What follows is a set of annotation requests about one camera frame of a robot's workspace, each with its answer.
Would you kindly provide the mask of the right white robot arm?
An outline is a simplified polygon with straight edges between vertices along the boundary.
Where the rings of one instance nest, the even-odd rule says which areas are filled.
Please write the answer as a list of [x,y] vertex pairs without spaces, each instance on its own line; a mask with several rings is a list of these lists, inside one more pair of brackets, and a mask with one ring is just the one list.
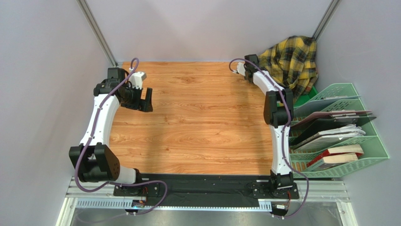
[[245,57],[245,78],[257,85],[265,94],[264,121],[272,135],[273,162],[270,186],[274,191],[289,190],[293,187],[293,173],[289,163],[289,123],[293,120],[293,93],[279,85],[268,73],[259,67],[256,54]]

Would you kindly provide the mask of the yellow plaid long sleeve shirt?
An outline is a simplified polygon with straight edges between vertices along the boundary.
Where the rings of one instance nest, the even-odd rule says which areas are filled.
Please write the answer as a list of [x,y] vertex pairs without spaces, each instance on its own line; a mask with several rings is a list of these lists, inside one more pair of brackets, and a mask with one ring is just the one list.
[[296,102],[318,80],[317,42],[313,37],[291,36],[258,55],[259,67],[280,86],[289,88]]

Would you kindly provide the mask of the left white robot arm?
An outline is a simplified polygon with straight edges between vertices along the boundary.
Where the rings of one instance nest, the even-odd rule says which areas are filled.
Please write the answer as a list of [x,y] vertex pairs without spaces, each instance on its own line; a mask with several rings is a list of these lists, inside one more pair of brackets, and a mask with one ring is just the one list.
[[122,68],[108,68],[107,78],[94,88],[94,108],[87,131],[78,146],[69,150],[69,158],[81,182],[134,184],[139,171],[123,167],[110,149],[110,134],[117,110],[124,107],[152,112],[152,89],[142,98],[145,72],[132,75]]

